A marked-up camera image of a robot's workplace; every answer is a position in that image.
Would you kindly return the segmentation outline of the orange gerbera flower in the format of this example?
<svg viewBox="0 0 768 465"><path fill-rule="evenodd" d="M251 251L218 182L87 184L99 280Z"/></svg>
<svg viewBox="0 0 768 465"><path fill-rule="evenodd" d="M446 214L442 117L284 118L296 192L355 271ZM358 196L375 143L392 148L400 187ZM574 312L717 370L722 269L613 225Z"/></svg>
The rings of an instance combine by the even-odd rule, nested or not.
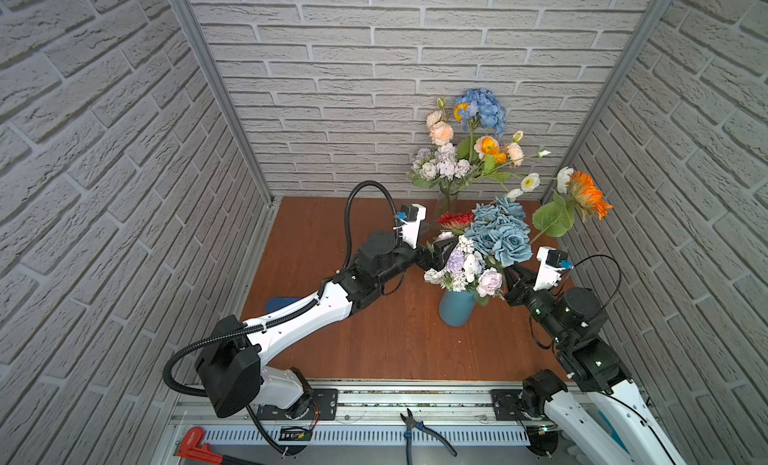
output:
<svg viewBox="0 0 768 465"><path fill-rule="evenodd" d="M591 175L570 167L562 168L556 178L552 200L532 216L536 234L530 243L544 236L562 237L573 228L576 218L582 222L591 217L602 220L612 209Z"/></svg>

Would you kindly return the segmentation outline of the white ranunculus flower stem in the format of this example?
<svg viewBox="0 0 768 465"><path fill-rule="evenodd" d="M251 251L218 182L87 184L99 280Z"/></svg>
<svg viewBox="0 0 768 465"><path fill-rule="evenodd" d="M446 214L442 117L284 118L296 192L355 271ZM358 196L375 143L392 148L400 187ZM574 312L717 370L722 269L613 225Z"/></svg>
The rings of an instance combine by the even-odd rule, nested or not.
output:
<svg viewBox="0 0 768 465"><path fill-rule="evenodd" d="M483 178L492 182L500 184L505 191L504 197L510 201L517 201L526 194L536 191L544 176L539 173L531 172L527 175L521 175L519 173L510 172L511 166L504 166L498 172L492 172L489 177Z"/></svg>

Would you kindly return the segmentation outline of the red gerbera flower stem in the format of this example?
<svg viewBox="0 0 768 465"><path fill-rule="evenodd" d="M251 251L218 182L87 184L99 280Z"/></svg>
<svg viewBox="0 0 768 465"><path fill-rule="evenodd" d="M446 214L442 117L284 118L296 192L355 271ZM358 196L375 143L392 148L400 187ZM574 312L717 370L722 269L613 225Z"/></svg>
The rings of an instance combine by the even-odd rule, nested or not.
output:
<svg viewBox="0 0 768 465"><path fill-rule="evenodd" d="M443 231L454 234L463 234L475 220L472 211L466 213L445 213L438 218L438 224Z"/></svg>

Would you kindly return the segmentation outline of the clear glass vase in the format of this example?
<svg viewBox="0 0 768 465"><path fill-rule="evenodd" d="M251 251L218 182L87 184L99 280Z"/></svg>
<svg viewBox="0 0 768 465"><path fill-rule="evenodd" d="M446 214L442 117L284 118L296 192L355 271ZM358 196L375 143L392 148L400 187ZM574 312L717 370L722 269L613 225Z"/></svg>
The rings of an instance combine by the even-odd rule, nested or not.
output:
<svg viewBox="0 0 768 465"><path fill-rule="evenodd" d="M450 187L442 187L437 202L437 214L453 214L456 211L458 193Z"/></svg>

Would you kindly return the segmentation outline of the dusty blue hydrangea stem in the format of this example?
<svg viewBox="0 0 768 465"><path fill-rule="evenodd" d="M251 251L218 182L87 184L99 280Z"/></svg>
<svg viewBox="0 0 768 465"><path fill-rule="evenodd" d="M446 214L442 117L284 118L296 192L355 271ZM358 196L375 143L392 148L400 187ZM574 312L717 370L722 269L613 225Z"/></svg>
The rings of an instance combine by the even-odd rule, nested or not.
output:
<svg viewBox="0 0 768 465"><path fill-rule="evenodd" d="M505 196L496 197L492 203L477 204L472 213L474 220L465 236L484 258L492 258L502 268L532 258L530 228L519 203Z"/></svg>

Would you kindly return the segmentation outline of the teal ceramic vase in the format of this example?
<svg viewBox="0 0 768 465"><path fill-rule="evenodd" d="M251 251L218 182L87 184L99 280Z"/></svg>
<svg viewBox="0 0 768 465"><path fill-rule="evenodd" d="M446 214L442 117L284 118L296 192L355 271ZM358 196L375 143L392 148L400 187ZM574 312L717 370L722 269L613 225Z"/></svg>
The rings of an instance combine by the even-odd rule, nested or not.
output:
<svg viewBox="0 0 768 465"><path fill-rule="evenodd" d="M439 316L451 327L465 325L476 305L474 294L468 291L445 291L439 304Z"/></svg>

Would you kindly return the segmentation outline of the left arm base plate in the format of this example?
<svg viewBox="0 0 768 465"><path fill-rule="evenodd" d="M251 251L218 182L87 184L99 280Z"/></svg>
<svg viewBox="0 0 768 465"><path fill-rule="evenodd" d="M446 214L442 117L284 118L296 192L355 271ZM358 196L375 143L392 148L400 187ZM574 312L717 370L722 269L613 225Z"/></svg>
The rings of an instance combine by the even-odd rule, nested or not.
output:
<svg viewBox="0 0 768 465"><path fill-rule="evenodd" d="M338 389L313 389L310 394L303 394L298 402L288 409L273 405L259 405L256 412L260 420L304 420L334 421L338 406Z"/></svg>

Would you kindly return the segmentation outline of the white lilac bouquet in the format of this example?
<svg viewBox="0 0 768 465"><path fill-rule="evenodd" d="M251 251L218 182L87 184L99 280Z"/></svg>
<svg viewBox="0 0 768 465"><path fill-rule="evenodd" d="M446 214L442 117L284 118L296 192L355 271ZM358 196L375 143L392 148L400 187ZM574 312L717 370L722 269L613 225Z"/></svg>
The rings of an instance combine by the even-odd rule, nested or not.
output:
<svg viewBox="0 0 768 465"><path fill-rule="evenodd" d="M500 297L503 275L475 247L475 243L463 235L444 232L432 244L455 243L446 264L441 270L432 267L424 273L426 283L437 285L448 292L467 292L477 304L486 305L492 297Z"/></svg>
<svg viewBox="0 0 768 465"><path fill-rule="evenodd" d="M460 158L452 143L420 148L408 173L411 183L420 188L438 187L450 193L465 182L472 170L470 161Z"/></svg>

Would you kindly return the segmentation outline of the blue hydrangea flower stem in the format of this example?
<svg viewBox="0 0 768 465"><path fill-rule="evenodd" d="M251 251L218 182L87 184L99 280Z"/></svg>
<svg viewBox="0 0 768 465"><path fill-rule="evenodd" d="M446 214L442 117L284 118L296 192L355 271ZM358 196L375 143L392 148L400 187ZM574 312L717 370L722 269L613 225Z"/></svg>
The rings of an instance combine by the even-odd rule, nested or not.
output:
<svg viewBox="0 0 768 465"><path fill-rule="evenodd" d="M504 135L507 114L499 99L485 88L468 89L455 100L454 120L467 133L458 145L458 157L470 163L482 160L482 143L485 136L499 139Z"/></svg>

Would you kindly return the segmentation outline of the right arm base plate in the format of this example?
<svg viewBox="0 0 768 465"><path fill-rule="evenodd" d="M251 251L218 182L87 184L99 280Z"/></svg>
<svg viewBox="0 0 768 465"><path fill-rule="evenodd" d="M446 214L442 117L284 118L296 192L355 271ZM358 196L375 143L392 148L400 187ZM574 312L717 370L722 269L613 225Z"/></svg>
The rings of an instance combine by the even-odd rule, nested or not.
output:
<svg viewBox="0 0 768 465"><path fill-rule="evenodd" d="M543 421L545 404L553 394L537 392L532 388L493 389L490 391L494 415L497 421Z"/></svg>

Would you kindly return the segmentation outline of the orange yellow flower stem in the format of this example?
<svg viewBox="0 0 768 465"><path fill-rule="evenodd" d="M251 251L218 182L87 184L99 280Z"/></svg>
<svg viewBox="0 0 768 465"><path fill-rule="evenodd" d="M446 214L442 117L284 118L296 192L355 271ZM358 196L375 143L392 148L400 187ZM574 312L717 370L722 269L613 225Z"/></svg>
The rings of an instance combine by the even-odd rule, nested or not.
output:
<svg viewBox="0 0 768 465"><path fill-rule="evenodd" d="M486 156L493 158L501 150L497 135L504 132L506 110L495 102L458 103L454 118L462 124L469 136L457 145L459 160L470 164L482 162Z"/></svg>

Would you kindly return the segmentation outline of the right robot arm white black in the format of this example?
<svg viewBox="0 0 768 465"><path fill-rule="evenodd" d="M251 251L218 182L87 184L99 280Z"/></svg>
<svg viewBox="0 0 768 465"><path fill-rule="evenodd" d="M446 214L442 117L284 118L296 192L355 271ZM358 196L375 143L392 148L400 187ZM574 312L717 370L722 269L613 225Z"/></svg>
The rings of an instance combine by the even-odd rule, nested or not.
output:
<svg viewBox="0 0 768 465"><path fill-rule="evenodd" d="M533 272L520 265L504 271L505 295L522 306L551 337L555 358L566 375L603 414L602 426L556 374L539 372L523 383L520 412L556 424L594 464L682 464L618 353L598 333L606 313L590 289L573 287L556 296L560 270L541 262Z"/></svg>

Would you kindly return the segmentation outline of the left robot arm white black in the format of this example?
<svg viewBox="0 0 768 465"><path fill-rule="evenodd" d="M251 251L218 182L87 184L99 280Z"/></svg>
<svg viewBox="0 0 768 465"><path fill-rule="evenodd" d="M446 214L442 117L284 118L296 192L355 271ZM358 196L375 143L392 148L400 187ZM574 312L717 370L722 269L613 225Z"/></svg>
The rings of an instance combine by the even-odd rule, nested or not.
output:
<svg viewBox="0 0 768 465"><path fill-rule="evenodd" d="M311 407L311 386L298 369L279 370L269 362L317 330L367 308L383 295L388 281L411 266L442 270L457 244L451 236L430 247L408 242L397 246L394 236L376 232L317 292L257 319L222 319L214 328L222 339L205 345L195 364L216 416L230 417L249 406L304 416Z"/></svg>

